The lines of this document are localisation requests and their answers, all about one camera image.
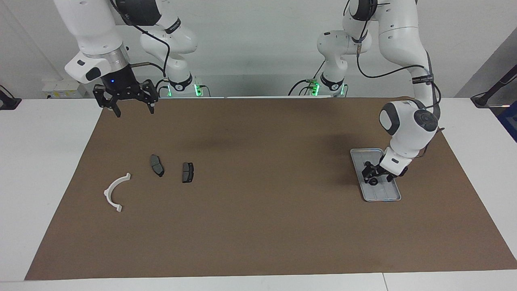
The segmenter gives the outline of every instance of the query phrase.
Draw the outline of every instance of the black brake pad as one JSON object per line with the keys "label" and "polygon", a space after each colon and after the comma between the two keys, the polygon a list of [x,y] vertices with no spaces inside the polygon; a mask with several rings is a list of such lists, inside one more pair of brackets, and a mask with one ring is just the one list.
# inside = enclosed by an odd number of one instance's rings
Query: black brake pad
{"label": "black brake pad", "polygon": [[151,168],[153,168],[153,171],[160,177],[163,177],[163,174],[165,173],[165,170],[163,169],[163,166],[160,162],[160,157],[157,155],[151,156]]}
{"label": "black brake pad", "polygon": [[183,183],[192,183],[194,179],[194,164],[183,163]]}

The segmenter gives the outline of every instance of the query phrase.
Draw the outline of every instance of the green led light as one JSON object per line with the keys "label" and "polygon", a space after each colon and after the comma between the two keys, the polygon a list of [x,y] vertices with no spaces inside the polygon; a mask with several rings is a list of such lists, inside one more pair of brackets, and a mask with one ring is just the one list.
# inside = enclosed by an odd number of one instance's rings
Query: green led light
{"label": "green led light", "polygon": [[194,89],[197,97],[203,96],[203,90],[201,90],[197,84],[194,84]]}
{"label": "green led light", "polygon": [[317,96],[318,93],[320,92],[320,84],[318,84],[317,82],[314,83],[314,88],[312,90],[312,96]]}

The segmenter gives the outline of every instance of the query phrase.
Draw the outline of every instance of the table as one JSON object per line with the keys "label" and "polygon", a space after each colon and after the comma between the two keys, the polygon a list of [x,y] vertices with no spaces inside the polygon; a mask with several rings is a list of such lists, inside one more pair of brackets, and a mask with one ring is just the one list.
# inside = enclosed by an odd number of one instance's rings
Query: table
{"label": "table", "polygon": [[[442,101],[440,126],[512,253],[517,144],[488,109]],[[95,100],[24,100],[0,112],[0,290],[514,290],[517,270],[22,281],[99,118]]]}

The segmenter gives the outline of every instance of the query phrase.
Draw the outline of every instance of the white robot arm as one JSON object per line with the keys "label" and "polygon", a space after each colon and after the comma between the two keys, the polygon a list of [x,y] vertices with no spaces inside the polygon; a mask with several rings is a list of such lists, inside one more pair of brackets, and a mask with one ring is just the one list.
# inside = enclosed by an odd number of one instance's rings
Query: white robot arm
{"label": "white robot arm", "polygon": [[165,72],[173,94],[197,93],[195,77],[182,54],[197,49],[197,36],[182,25],[168,0],[111,0],[128,25],[153,26],[142,34],[144,50],[166,64]]}
{"label": "white robot arm", "polygon": [[151,80],[139,83],[133,73],[127,49],[115,29],[115,21],[105,0],[54,0],[66,27],[74,35],[80,52],[65,71],[82,83],[101,79],[93,93],[100,107],[121,112],[118,100],[137,99],[154,113],[158,93]]}
{"label": "white robot arm", "polygon": [[431,62],[418,33],[415,0],[349,0],[344,31],[323,33],[318,40],[318,49],[325,56],[323,72],[318,76],[320,92],[339,94],[347,68],[343,56],[356,55],[359,65],[359,54],[371,46],[368,26],[372,21],[379,24],[381,54],[410,72],[415,93],[415,99],[389,102],[381,110],[379,121],[392,139],[379,164],[366,165],[363,171],[364,181],[376,184],[378,176],[386,174],[391,181],[405,174],[407,166],[436,134],[440,109]]}

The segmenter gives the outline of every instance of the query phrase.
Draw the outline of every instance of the curved white part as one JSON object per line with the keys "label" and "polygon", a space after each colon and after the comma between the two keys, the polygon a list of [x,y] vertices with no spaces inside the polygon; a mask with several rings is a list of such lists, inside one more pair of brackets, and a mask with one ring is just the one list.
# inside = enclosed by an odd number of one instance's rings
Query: curved white part
{"label": "curved white part", "polygon": [[111,193],[113,192],[113,189],[117,187],[120,183],[129,181],[131,179],[131,174],[127,173],[124,177],[118,178],[117,180],[113,181],[111,185],[108,187],[108,189],[104,190],[104,196],[106,196],[106,199],[108,200],[108,203],[111,204],[111,206],[115,207],[118,212],[122,211],[122,205],[115,204],[111,200]]}

